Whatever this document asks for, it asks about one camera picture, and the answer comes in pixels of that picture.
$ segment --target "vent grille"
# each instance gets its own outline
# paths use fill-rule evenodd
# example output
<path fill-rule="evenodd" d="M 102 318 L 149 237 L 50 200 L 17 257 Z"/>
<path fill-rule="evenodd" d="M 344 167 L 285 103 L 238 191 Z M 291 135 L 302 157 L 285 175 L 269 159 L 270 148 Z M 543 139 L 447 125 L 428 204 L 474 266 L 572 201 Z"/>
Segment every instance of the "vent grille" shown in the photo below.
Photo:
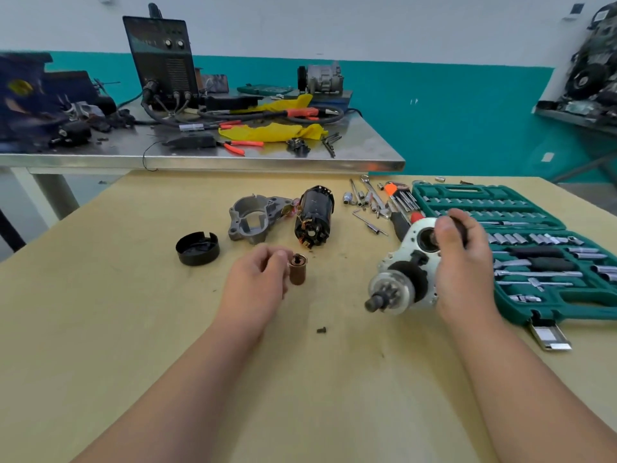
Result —
<path fill-rule="evenodd" d="M 186 67 L 182 59 L 166 59 L 167 74 L 174 91 L 190 91 L 189 79 L 186 76 Z"/>

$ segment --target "black cylindrical motor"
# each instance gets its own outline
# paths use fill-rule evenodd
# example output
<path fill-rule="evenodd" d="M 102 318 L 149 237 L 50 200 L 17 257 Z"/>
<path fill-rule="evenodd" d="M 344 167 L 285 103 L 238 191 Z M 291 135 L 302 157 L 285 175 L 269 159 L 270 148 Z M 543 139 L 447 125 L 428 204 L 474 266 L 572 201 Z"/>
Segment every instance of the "black cylindrical motor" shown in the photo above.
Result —
<path fill-rule="evenodd" d="M 302 245 L 311 248 L 328 240 L 334 210 L 335 197 L 326 187 L 317 185 L 304 192 L 294 230 Z"/>

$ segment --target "wooden tabletop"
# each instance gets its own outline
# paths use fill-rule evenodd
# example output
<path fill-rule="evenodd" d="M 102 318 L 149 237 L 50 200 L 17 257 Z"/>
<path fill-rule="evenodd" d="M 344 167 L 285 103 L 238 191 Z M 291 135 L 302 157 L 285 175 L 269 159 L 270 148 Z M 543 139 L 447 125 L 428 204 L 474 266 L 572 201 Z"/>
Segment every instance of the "wooden tabletop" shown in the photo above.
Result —
<path fill-rule="evenodd" d="M 617 252 L 617 218 L 543 179 L 447 181 L 461 178 L 510 186 Z M 280 220 L 268 235 L 307 255 L 307 280 L 291 287 L 235 389 L 215 461 L 496 462 L 435 312 L 364 310 L 368 281 L 398 241 L 388 221 L 375 224 L 390 237 L 375 236 L 341 204 L 348 180 L 132 172 L 0 264 L 2 459 L 70 460 L 205 330 L 229 267 L 251 249 L 227 237 L 236 200 L 297 197 L 325 185 L 335 211 L 324 246 L 299 246 L 292 220 Z M 201 230 L 219 236 L 219 258 L 182 265 L 176 241 Z M 328 333 L 316 334 L 320 327 Z M 562 328 L 572 352 L 542 352 L 527 331 L 517 331 L 617 428 L 617 323 Z"/>

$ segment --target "hand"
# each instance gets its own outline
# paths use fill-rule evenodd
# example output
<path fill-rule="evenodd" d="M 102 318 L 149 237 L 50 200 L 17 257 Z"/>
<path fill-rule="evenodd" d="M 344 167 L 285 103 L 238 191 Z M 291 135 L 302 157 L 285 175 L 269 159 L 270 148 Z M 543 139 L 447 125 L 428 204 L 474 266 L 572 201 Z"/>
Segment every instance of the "hand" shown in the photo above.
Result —
<path fill-rule="evenodd" d="M 250 345 L 256 342 L 287 292 L 292 255 L 285 247 L 259 244 L 237 259 L 227 275 L 213 325 Z"/>
<path fill-rule="evenodd" d="M 441 250 L 437 267 L 437 311 L 450 326 L 461 322 L 484 322 L 498 318 L 493 297 L 493 256 L 486 232 L 474 218 L 460 209 L 448 215 L 467 228 L 467 249 L 459 231 L 448 216 L 435 224 L 435 236 Z"/>

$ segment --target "floor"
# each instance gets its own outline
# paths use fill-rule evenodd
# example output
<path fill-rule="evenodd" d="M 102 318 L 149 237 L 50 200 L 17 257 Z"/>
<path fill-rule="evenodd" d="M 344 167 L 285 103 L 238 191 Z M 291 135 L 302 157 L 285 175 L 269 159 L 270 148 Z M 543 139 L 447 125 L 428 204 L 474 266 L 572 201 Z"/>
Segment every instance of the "floor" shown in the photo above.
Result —
<path fill-rule="evenodd" d="M 67 182 L 80 205 L 85 205 L 119 176 L 70 175 Z M 608 183 L 560 184 L 569 192 L 617 215 L 617 190 Z M 46 230 L 41 217 L 9 169 L 0 168 L 0 208 L 15 229 L 27 242 Z M 9 246 L 0 238 L 0 262 L 12 255 Z"/>

